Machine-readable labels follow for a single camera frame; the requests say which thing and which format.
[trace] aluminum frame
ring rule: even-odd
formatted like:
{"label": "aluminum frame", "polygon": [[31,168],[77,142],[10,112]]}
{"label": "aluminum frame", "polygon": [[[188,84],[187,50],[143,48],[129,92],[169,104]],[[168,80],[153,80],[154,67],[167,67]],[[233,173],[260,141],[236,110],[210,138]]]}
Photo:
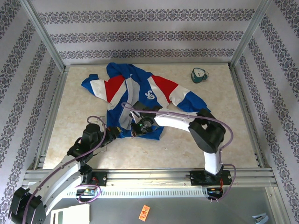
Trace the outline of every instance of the aluminum frame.
{"label": "aluminum frame", "polygon": [[[34,170],[28,170],[24,176],[23,187],[27,187],[40,180],[44,175],[46,175],[49,170],[42,170],[43,162],[45,158],[45,152],[49,145],[51,133],[55,123],[57,111],[59,108],[60,100],[63,94],[65,81],[67,78],[67,72],[72,66],[65,66],[61,59],[56,47],[54,46],[49,34],[47,33],[43,23],[41,22],[34,6],[30,0],[20,0],[22,6],[25,8],[30,19],[32,20],[38,34],[40,35],[42,41],[45,43],[48,51],[58,65],[60,71],[62,72],[59,79],[58,88],[55,93],[55,98],[51,106],[50,116],[46,124],[46,131],[42,137],[42,144],[38,150],[37,158],[34,163]],[[254,135],[253,127],[249,121],[249,111],[247,111],[244,99],[241,94],[240,87],[235,79],[235,65],[237,64],[239,58],[241,57],[244,49],[246,48],[249,40],[251,39],[255,29],[257,28],[259,22],[261,21],[265,11],[270,5],[271,0],[261,0],[256,12],[249,23],[230,63],[229,68],[231,70],[232,80],[236,89],[237,97],[244,115],[245,123],[249,132],[249,137],[252,142],[253,148],[256,151],[257,160],[260,164],[260,168],[238,168],[235,184],[233,187],[265,187],[267,196],[275,216],[275,220],[280,224],[289,224],[290,219],[286,212],[285,205],[283,203],[281,194],[279,192],[276,179],[271,168],[265,168],[262,154],[257,145],[256,138]],[[189,173],[190,170],[202,170],[202,169],[139,169],[139,170],[105,170],[108,172],[107,188],[117,189],[124,188],[124,186],[135,187],[136,189],[155,189],[159,187],[160,189],[191,189],[190,180],[186,179],[185,175]]]}
{"label": "aluminum frame", "polygon": [[[200,63],[201,65],[225,65],[228,63]],[[146,63],[138,63],[138,65],[149,65]],[[150,63],[150,65],[194,65],[198,66],[198,63]],[[66,65],[65,71],[69,71],[71,67],[94,67],[94,66],[107,66],[106,64],[74,64],[74,65]]]}
{"label": "aluminum frame", "polygon": [[54,46],[54,43],[50,38],[50,35],[48,34],[45,26],[43,25],[43,22],[41,21],[41,18],[39,17],[37,11],[35,10],[31,0],[20,0],[20,3],[22,7],[24,7],[25,11],[27,12],[29,18],[31,19],[34,27],[36,28],[36,31],[38,32],[41,40],[45,44],[50,55],[54,59],[56,65],[59,68],[59,71],[60,72],[63,71],[65,68],[65,64],[59,52],[57,51],[56,47]]}

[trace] patterned wallpaper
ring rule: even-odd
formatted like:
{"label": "patterned wallpaper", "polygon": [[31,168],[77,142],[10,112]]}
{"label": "patterned wallpaper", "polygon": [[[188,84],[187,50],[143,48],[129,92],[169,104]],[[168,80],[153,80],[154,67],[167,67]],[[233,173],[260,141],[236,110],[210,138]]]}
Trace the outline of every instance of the patterned wallpaper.
{"label": "patterned wallpaper", "polygon": [[260,0],[34,0],[65,64],[229,62]]}
{"label": "patterned wallpaper", "polygon": [[273,1],[236,66],[258,144],[291,223],[299,223],[298,15],[298,1]]}
{"label": "patterned wallpaper", "polygon": [[59,70],[17,0],[0,0],[0,224],[33,162]]}

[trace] blue jacket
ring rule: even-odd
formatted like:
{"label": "blue jacket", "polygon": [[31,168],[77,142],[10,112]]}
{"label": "blue jacket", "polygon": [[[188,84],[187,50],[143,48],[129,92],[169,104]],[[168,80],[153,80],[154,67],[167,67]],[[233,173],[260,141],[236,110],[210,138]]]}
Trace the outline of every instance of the blue jacket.
{"label": "blue jacket", "polygon": [[[185,112],[198,112],[207,109],[206,103],[193,92],[163,77],[155,76],[132,64],[109,63],[107,74],[110,79],[106,82],[96,74],[90,74],[82,82],[82,86],[91,94],[108,102],[107,126],[121,128],[119,138],[130,137],[130,124],[134,122],[125,110],[122,102],[134,104],[141,101],[149,108],[160,105],[166,108],[170,102]],[[163,127],[141,137],[160,139]]]}

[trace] orange label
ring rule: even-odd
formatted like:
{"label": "orange label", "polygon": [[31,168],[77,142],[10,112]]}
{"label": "orange label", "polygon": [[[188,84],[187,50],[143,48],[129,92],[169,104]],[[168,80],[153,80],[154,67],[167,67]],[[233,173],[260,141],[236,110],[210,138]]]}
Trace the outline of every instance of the orange label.
{"label": "orange label", "polygon": [[146,217],[148,216],[149,210],[150,210],[150,207],[144,205],[143,208],[142,208],[142,210],[141,210],[139,219],[145,222]]}

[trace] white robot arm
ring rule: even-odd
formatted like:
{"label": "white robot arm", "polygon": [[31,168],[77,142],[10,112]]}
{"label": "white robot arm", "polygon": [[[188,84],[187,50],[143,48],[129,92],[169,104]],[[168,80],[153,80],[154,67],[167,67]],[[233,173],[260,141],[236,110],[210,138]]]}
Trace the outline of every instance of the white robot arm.
{"label": "white robot arm", "polygon": [[[217,122],[190,118],[190,116],[196,115],[214,119],[209,111],[202,110],[199,113],[176,115],[169,113],[168,110],[161,110],[159,107],[149,109],[139,102],[130,109],[132,109],[132,117],[135,120],[135,123],[131,124],[134,137],[154,131],[156,126],[170,126],[189,132],[199,148],[204,151],[205,156],[205,171],[200,176],[199,185],[211,186],[219,183],[223,166],[219,161],[218,147],[224,140],[225,128]],[[19,188],[16,190],[9,210],[9,218],[16,224],[22,224],[25,207],[29,204],[25,217],[26,223],[42,224],[66,191],[74,189],[81,183],[90,183],[92,168],[86,163],[93,157],[93,153],[89,153],[89,151],[98,145],[103,147],[110,143],[117,138],[120,131],[117,127],[108,127],[106,135],[104,135],[97,124],[88,124],[83,131],[82,138],[75,142],[53,171],[41,181],[30,186],[29,189]]]}

